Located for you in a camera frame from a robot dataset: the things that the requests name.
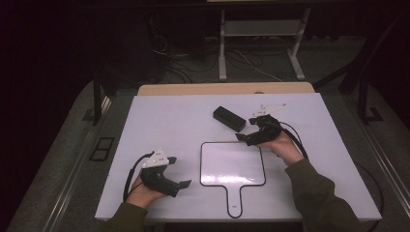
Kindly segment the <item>white paddle whiteboard black rim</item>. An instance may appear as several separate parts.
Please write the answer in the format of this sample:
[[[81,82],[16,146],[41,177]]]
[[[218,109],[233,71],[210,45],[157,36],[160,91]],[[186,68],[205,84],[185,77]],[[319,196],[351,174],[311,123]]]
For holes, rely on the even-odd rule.
[[[240,142],[206,142],[201,145],[200,184],[221,187],[226,192],[226,209],[231,218],[243,213],[242,188],[266,183],[259,148]]]

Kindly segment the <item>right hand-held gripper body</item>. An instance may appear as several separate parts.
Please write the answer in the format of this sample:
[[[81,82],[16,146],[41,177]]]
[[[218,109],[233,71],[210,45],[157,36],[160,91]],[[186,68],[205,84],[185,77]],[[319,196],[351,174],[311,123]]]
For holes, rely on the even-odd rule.
[[[280,135],[282,126],[279,124],[278,119],[272,116],[272,113],[282,110],[285,107],[285,103],[260,105],[260,107],[252,114],[252,118],[258,117],[261,119],[261,122],[258,125],[258,131],[247,135],[248,139],[246,143],[248,146],[274,140]]]

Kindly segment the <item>person's left hand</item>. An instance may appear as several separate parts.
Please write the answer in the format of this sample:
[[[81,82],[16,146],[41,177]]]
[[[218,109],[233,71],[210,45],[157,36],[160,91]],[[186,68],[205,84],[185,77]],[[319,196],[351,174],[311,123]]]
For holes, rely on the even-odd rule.
[[[137,177],[132,183],[132,189],[127,195],[126,202],[147,209],[152,203],[163,197],[163,193],[145,187],[141,178]]]

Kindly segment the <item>metal floor rail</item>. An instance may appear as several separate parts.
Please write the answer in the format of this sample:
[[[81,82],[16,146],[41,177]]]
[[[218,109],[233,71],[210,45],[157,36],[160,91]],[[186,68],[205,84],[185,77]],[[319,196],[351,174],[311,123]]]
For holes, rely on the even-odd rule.
[[[98,134],[99,126],[94,125],[94,108],[104,114],[110,104],[108,97],[103,97],[97,105],[91,99],[78,98],[57,134],[42,166],[51,187],[48,193],[50,205],[42,232],[57,231],[75,191],[83,162]]]
[[[397,171],[389,160],[387,153],[383,150],[380,142],[377,140],[370,122],[382,122],[383,118],[375,107],[365,110],[365,115],[359,117],[359,126],[363,131],[366,141],[373,151],[373,155],[380,166],[388,183],[392,187],[397,200],[407,216],[410,217],[410,190],[403,183]]]

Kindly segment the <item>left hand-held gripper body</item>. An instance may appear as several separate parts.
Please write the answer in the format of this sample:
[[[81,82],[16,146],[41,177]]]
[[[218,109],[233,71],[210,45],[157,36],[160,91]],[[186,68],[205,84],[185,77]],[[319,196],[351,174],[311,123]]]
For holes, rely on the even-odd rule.
[[[145,187],[175,197],[179,191],[179,184],[168,180],[163,172],[171,165],[169,156],[163,149],[155,151],[143,164],[140,178]]]

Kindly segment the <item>wooden table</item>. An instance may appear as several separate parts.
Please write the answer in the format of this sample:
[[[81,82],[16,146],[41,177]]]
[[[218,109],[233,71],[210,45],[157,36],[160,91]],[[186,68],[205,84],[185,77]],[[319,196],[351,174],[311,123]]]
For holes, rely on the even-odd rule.
[[[138,89],[138,96],[180,95],[235,95],[235,94],[290,94],[314,93],[308,82],[249,82],[249,83],[196,83],[153,84]]]

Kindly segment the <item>black whiteboard eraser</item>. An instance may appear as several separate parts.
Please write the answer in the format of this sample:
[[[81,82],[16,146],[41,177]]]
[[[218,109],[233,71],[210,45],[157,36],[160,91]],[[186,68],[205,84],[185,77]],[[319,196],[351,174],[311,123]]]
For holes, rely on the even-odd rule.
[[[213,117],[236,132],[240,132],[246,126],[245,119],[222,106],[213,112]]]

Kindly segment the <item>black metal stand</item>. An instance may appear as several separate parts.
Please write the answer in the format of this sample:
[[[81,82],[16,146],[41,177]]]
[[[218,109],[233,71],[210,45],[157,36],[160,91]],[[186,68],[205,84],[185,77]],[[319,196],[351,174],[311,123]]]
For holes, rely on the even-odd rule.
[[[315,82],[313,88],[343,74],[338,90],[348,95],[359,87],[358,115],[363,123],[382,120],[375,108],[367,106],[368,86],[372,85],[410,128],[410,9],[377,22],[358,55]]]
[[[105,87],[108,84],[107,68],[95,70],[93,72],[93,103],[94,103],[94,119],[93,125],[96,126],[103,116],[105,107],[106,92]]]

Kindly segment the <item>white metal stand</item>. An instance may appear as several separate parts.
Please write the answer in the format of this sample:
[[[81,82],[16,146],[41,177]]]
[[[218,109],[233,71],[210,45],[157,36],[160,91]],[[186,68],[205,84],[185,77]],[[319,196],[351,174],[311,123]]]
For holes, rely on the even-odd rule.
[[[227,20],[225,10],[220,12],[220,80],[227,79],[225,60],[225,38],[233,37],[293,37],[295,39],[287,56],[298,80],[305,80],[297,54],[301,45],[311,8],[304,9],[300,19],[256,19],[256,20]]]

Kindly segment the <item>person's right hand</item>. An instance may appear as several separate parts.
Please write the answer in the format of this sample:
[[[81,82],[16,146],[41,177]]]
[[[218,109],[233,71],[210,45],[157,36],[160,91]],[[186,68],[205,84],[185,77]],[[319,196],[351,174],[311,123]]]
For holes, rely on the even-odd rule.
[[[283,160],[283,162],[290,166],[304,157],[298,148],[295,146],[293,140],[282,132],[276,139],[258,144],[259,148],[267,148]]]

